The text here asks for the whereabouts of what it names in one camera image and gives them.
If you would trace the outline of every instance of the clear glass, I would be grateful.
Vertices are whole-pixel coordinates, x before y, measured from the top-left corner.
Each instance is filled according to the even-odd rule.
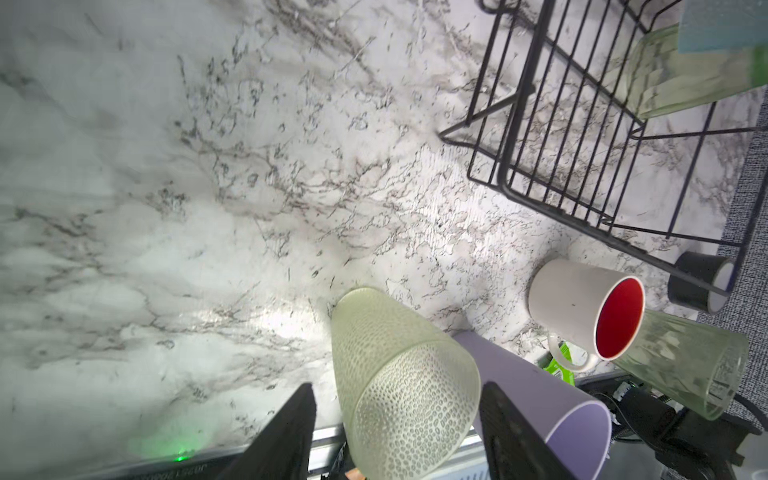
[[[741,333],[646,310],[637,338],[614,364],[714,420],[736,395],[748,352]]]
[[[768,48],[681,54],[677,31],[673,25],[645,35],[627,61],[627,106],[639,118],[707,104],[768,82]]]
[[[378,290],[347,293],[331,316],[336,389],[355,464],[368,478],[422,478],[461,444],[480,375],[454,339]]]

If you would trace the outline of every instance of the black wire dish rack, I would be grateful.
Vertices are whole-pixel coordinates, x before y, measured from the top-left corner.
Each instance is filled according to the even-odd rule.
[[[645,0],[636,9],[630,7],[630,0],[562,1],[564,11],[553,39],[548,37],[548,28],[555,10],[554,0],[543,0],[538,19],[535,20],[531,18],[535,13],[531,13],[532,8],[525,0],[518,0],[514,6],[507,6],[505,0],[500,0],[498,5],[493,6],[478,0],[478,6],[482,11],[495,16],[488,47],[466,119],[440,132],[440,138],[447,144],[472,149],[472,159],[467,172],[469,180],[499,191],[510,200],[693,285],[728,296],[743,263],[746,245],[750,242],[760,206],[766,195],[768,172],[763,178],[741,241],[675,233],[674,229],[705,139],[711,135],[755,131],[756,128],[711,130],[715,102],[708,107],[701,131],[647,134],[648,122],[656,119],[641,120],[627,108],[626,100],[622,100],[617,94],[632,46],[643,35],[654,29],[660,16],[668,14],[670,9],[682,0],[673,0],[668,3],[662,3],[664,0]],[[571,3],[579,2],[585,2],[586,8],[581,16],[581,23],[578,24],[571,51],[568,52],[562,47],[565,42],[561,41],[561,38],[566,35],[573,35],[568,28],[565,30],[563,28],[566,13]],[[648,5],[651,3],[655,3],[657,8],[653,14],[648,11]],[[595,22],[594,18],[588,21],[588,12],[597,12],[600,16],[599,22]],[[606,19],[609,17],[614,21],[607,22]],[[519,75],[519,83],[514,93],[505,98],[496,99],[502,72],[505,70],[505,62],[511,56],[509,52],[514,37],[513,32],[516,28],[519,31],[520,27],[532,31],[532,34],[525,63]],[[497,38],[499,31],[503,28],[507,28],[505,40]],[[583,38],[587,36],[593,37],[594,40],[584,42]],[[489,74],[489,64],[492,63],[492,58],[498,55],[498,50],[495,53],[495,49],[499,47],[502,52],[498,58],[498,67],[495,69],[495,74]],[[586,56],[588,52],[585,66],[580,65],[576,58],[577,47],[582,53],[581,57]],[[548,58],[542,70],[540,59],[543,51],[548,51]],[[604,61],[596,61],[601,56],[604,57]],[[564,68],[564,72],[558,71],[554,75],[559,81],[554,102],[546,101],[547,93],[543,92],[545,80],[551,73],[553,65]],[[600,73],[594,74],[595,68]],[[561,80],[557,77],[558,74],[562,76]],[[569,75],[570,78],[575,75],[578,79],[575,82],[578,85],[575,89],[575,101],[572,100],[574,82],[567,82]],[[539,80],[538,89],[535,87],[536,79]],[[566,89],[571,89],[570,97],[564,94]],[[486,108],[478,110],[481,96],[488,97],[488,104]],[[532,105],[528,102],[529,97],[534,97]],[[497,122],[496,129],[492,127],[493,122],[488,122],[488,119],[494,116],[500,116],[503,119]],[[526,121],[523,135],[520,136]],[[532,135],[532,131],[537,132],[536,138]],[[554,149],[545,152],[545,145],[549,138],[556,140],[552,142]],[[607,151],[610,153],[598,153],[598,143],[607,141],[608,138],[610,140]],[[616,219],[635,168],[641,143],[671,138],[688,138],[695,141],[696,146],[668,228],[654,230],[617,223]],[[570,140],[568,144],[571,147],[575,145],[575,150],[568,151],[569,149],[565,148],[567,139]],[[485,169],[478,168],[479,159],[483,157],[487,160]],[[732,247],[732,251],[737,251],[738,254],[730,282],[725,289],[714,286],[618,237],[616,229],[651,233],[667,239],[676,237]]]

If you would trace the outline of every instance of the black cable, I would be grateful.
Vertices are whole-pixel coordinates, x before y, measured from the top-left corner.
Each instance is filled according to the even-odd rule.
[[[621,443],[645,443],[642,439],[623,439],[621,437],[615,438],[614,442],[621,442]]]
[[[629,420],[627,420],[627,416],[624,414],[624,412],[621,410],[621,407],[619,404],[614,400],[614,397],[606,395],[603,392],[596,392],[594,395],[602,395],[603,397],[609,399],[611,403],[614,404],[614,407],[616,407],[616,411],[619,412],[619,415],[621,415],[621,418],[624,419],[624,425],[627,426],[637,437],[640,439],[639,441],[635,442],[634,439],[612,439],[616,440],[617,442],[622,440],[632,440],[632,442],[626,442],[626,443],[645,443],[645,441],[640,437],[640,434],[635,431],[635,429],[632,428],[632,425],[630,425]]]
[[[749,410],[750,413],[754,415],[757,421],[760,422],[760,424],[763,426],[763,430],[768,432],[768,416],[766,416],[762,410],[758,409],[754,403],[745,399],[738,393],[733,396],[733,399],[743,405],[745,409]]]

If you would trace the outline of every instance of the marble countertop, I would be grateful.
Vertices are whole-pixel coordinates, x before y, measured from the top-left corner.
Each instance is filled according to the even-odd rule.
[[[469,0],[3,2],[0,476],[243,444],[302,382],[317,427],[339,423],[329,311],[358,285],[530,360],[525,293],[552,257],[690,316],[666,274],[470,183],[439,141],[491,23]],[[681,230],[719,236],[747,138],[707,144]],[[691,149],[647,144],[625,214],[663,218]]]

